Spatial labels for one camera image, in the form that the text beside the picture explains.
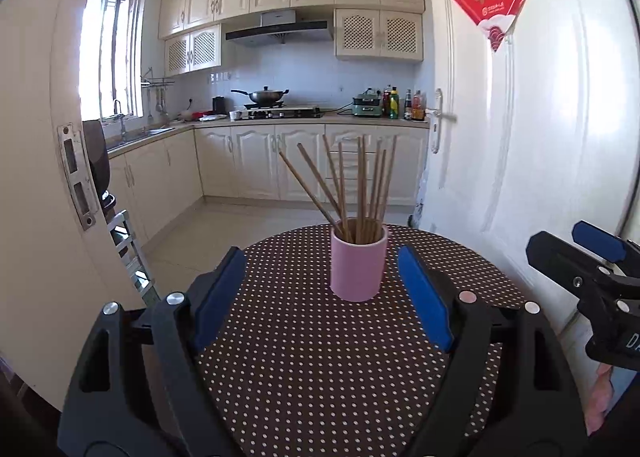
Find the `range hood duct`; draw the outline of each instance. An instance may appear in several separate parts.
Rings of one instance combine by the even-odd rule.
[[[297,21],[292,9],[265,12],[260,15],[260,27],[226,33],[226,39],[246,47],[276,43],[329,41],[333,26],[327,20]]]

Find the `countertop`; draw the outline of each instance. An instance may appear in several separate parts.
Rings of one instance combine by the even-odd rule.
[[[358,124],[368,126],[405,126],[409,128],[429,128],[428,121],[405,121],[404,119],[388,119],[386,117],[354,117],[354,116],[337,116],[335,112],[327,112],[322,117],[317,118],[290,118],[290,119],[261,119],[261,120],[249,120],[243,119],[238,121],[232,121],[229,119],[220,119],[217,121],[194,121],[194,122],[172,122],[169,127],[170,130],[165,133],[159,133],[152,137],[145,137],[138,141],[130,142],[123,146],[109,150],[109,159],[113,159],[123,153],[127,153],[146,144],[150,144],[154,141],[166,139],[172,135],[178,133],[187,132],[195,128],[218,128],[220,126],[263,126],[273,124]]]

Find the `brown tablecloth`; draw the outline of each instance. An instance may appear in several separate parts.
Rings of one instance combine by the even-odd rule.
[[[380,293],[365,303],[341,300],[329,288],[329,226],[288,231],[245,250],[240,293],[198,363],[247,456],[400,455],[447,367],[398,274],[404,244],[459,289],[492,305],[524,303],[507,277],[466,247],[402,226],[389,232]],[[468,435],[486,420],[499,360],[500,345],[492,345]]]

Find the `silver screw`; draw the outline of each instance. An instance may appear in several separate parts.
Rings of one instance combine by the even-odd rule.
[[[166,297],[166,302],[169,305],[180,305],[182,302],[184,302],[184,294],[171,293],[169,296]]]
[[[620,309],[622,312],[629,312],[631,309],[629,309],[629,305],[626,302],[623,302],[622,300],[618,300],[616,302],[616,305],[618,306],[618,309]]]
[[[478,296],[476,296],[476,294],[472,293],[471,291],[463,291],[458,295],[458,298],[460,298],[460,301],[464,303],[475,303],[478,299]]]
[[[118,310],[118,304],[116,302],[109,302],[104,304],[104,307],[102,308],[102,313],[106,314],[107,316],[110,316],[112,314],[115,314],[117,310]]]
[[[535,302],[526,302],[526,304],[524,304],[524,309],[529,314],[538,314],[540,312],[540,305]]]

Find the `pink cup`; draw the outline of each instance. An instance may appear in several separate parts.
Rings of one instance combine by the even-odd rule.
[[[378,294],[389,237],[386,226],[383,225],[382,230],[379,241],[359,246],[340,240],[332,228],[331,290],[336,296],[350,302],[364,302]]]

